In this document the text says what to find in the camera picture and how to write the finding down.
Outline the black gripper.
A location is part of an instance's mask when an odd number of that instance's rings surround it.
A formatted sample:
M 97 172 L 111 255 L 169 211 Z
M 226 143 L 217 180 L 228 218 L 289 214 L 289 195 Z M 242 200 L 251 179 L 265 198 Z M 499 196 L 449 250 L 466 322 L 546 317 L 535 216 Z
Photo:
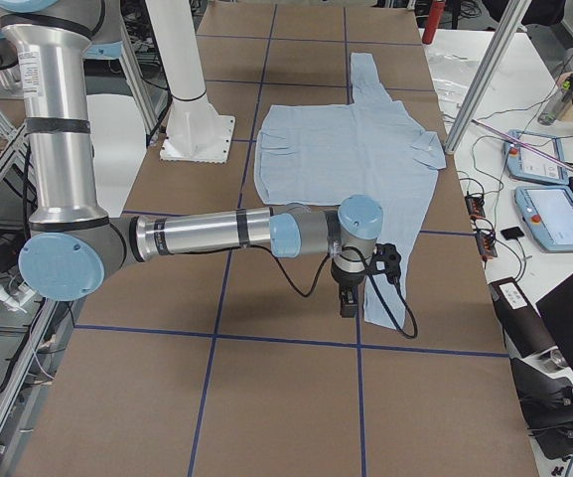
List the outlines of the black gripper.
M 338 284 L 340 315 L 343 318 L 356 318 L 359 309 L 358 288 L 363 281 L 363 273 L 351 273 L 332 267 L 331 275 Z

